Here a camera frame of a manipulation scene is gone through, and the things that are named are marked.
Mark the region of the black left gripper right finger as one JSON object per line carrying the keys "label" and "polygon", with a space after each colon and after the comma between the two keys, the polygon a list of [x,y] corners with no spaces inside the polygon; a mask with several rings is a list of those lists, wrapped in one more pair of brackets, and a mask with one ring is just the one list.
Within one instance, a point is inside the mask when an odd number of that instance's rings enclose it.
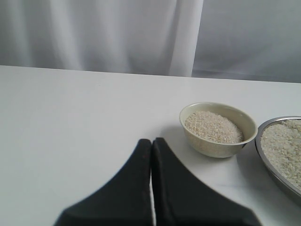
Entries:
{"label": "black left gripper right finger", "polygon": [[261,225],[252,210],[194,176],[161,137],[152,144],[151,180],[158,226]]}

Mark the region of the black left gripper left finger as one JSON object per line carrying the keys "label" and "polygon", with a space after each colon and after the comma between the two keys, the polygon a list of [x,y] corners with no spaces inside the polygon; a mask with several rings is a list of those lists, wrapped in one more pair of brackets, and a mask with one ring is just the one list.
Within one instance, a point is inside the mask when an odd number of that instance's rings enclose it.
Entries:
{"label": "black left gripper left finger", "polygon": [[66,208],[57,226],[151,226],[152,143],[140,139],[123,167],[99,190]]}

